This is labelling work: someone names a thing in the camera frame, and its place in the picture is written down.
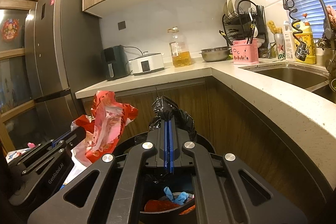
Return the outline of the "pink plastic bag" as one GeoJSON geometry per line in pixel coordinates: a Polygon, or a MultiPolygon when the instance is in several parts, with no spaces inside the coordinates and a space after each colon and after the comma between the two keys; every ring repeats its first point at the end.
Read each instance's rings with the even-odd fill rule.
{"type": "Polygon", "coordinates": [[[35,147],[34,143],[27,143],[27,145],[28,145],[29,148],[34,148],[35,147]]]}

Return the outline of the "red printed plastic bag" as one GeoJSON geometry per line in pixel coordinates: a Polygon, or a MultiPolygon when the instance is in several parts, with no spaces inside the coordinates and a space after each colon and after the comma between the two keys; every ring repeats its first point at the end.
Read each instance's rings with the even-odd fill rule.
{"type": "Polygon", "coordinates": [[[112,153],[125,127],[138,116],[138,109],[128,103],[117,102],[114,92],[97,91],[91,115],[81,115],[71,128],[83,127],[85,138],[73,149],[74,156],[85,167],[112,153]]]}

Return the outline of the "black plastic bag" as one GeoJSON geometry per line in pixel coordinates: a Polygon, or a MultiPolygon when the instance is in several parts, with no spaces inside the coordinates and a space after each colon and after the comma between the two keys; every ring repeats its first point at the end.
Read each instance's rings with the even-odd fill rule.
{"type": "Polygon", "coordinates": [[[174,118],[177,128],[187,131],[190,140],[197,141],[194,119],[185,110],[180,109],[173,100],[167,96],[159,96],[153,102],[152,109],[155,117],[149,124],[150,131],[160,128],[161,120],[168,122],[174,118]]]}

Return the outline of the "black trash bin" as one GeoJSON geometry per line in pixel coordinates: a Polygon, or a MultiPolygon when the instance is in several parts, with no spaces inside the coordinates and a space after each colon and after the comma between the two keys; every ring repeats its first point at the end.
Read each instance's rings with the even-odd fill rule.
{"type": "MultiPolygon", "coordinates": [[[[117,156],[129,153],[129,150],[134,145],[146,140],[147,133],[137,135],[122,142],[114,149],[114,153],[117,156]]],[[[169,122],[166,122],[166,135],[159,137],[159,139],[164,142],[163,156],[157,156],[154,160],[156,166],[152,170],[146,170],[144,172],[143,202],[140,210],[142,213],[145,213],[144,207],[149,200],[160,200],[165,196],[163,191],[165,187],[169,187],[173,193],[186,192],[188,194],[194,194],[191,176],[189,174],[185,173],[181,167],[178,167],[172,172],[169,171],[169,122]]],[[[193,206],[193,204],[193,201],[189,201],[180,208],[164,211],[164,213],[168,214],[167,223],[173,223],[173,220],[175,220],[177,216],[182,215],[184,209],[188,209],[193,206]]]]}

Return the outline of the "blue glove in bin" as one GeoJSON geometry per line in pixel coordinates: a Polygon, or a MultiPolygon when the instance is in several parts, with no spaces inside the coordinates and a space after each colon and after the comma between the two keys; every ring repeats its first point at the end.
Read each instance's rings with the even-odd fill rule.
{"type": "Polygon", "coordinates": [[[169,187],[165,187],[163,191],[168,200],[177,205],[185,204],[190,197],[186,192],[173,193],[169,187]]]}

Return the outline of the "wooden lower cabinet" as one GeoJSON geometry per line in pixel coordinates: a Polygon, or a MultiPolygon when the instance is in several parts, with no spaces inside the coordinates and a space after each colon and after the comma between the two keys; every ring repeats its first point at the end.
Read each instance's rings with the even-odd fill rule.
{"type": "Polygon", "coordinates": [[[299,207],[310,223],[335,223],[335,191],[308,155],[271,119],[214,77],[116,93],[138,109],[122,135],[146,132],[159,96],[173,100],[218,155],[233,153],[299,207]]]}

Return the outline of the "dark grey refrigerator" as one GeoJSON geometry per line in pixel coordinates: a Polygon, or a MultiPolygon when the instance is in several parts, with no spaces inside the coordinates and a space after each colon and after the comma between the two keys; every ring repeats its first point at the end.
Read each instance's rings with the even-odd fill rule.
{"type": "Polygon", "coordinates": [[[99,18],[83,12],[81,1],[38,0],[26,17],[26,70],[47,139],[85,113],[76,92],[105,80],[99,18]]]}

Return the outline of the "black air fryer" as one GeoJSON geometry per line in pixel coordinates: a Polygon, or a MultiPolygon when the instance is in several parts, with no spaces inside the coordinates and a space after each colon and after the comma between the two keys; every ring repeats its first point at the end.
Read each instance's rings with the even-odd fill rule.
{"type": "Polygon", "coordinates": [[[122,45],[103,49],[101,58],[107,81],[121,79],[130,74],[129,61],[122,45]]]}

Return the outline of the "white electric cooker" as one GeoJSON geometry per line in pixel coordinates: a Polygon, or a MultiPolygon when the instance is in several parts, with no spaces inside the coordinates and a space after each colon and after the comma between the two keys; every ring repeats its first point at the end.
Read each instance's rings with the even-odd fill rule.
{"type": "Polygon", "coordinates": [[[165,69],[161,53],[148,53],[129,61],[133,75],[145,75],[165,69]]]}

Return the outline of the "steel mixing bowl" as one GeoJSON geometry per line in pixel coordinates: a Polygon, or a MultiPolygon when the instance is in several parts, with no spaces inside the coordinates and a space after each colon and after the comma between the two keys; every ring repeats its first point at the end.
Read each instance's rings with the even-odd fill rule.
{"type": "Polygon", "coordinates": [[[230,54],[229,47],[207,48],[200,51],[205,62],[226,61],[230,54]]]}

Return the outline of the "pink utensil holder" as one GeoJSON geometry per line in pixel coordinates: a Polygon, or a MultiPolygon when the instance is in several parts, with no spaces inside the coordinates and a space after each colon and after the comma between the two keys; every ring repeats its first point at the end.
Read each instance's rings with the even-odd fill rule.
{"type": "Polygon", "coordinates": [[[235,65],[255,65],[259,63],[256,38],[253,38],[251,43],[247,43],[247,39],[234,40],[231,51],[235,65]]]}

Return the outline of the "cooking oil bottle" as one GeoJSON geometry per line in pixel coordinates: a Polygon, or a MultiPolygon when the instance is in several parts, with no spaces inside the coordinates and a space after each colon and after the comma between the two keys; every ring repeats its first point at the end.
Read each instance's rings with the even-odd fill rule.
{"type": "Polygon", "coordinates": [[[169,46],[173,65],[176,68],[191,65],[191,56],[184,34],[177,26],[168,29],[167,33],[171,36],[169,46]]]}

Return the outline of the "glass wooden door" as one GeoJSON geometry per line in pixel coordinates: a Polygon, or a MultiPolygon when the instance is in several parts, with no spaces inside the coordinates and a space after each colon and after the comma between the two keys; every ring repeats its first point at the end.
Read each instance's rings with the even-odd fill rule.
{"type": "Polygon", "coordinates": [[[39,138],[25,50],[25,21],[38,0],[1,0],[1,146],[25,148],[39,138]]]}

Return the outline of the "black dish rack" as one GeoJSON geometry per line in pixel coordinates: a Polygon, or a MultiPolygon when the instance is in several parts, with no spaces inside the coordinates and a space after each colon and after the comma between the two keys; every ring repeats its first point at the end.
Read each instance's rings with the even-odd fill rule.
{"type": "Polygon", "coordinates": [[[264,6],[257,5],[251,0],[226,0],[222,25],[224,33],[231,42],[247,39],[253,21],[256,22],[253,36],[257,39],[259,57],[262,57],[262,49],[269,49],[264,6]]]}

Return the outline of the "yellow detergent bottle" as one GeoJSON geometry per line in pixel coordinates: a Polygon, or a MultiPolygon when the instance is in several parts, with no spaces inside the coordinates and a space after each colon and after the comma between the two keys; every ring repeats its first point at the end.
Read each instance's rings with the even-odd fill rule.
{"type": "Polygon", "coordinates": [[[304,17],[304,21],[296,22],[293,27],[295,57],[298,62],[313,65],[316,64],[313,31],[307,20],[307,13],[304,13],[302,16],[304,17]]]}

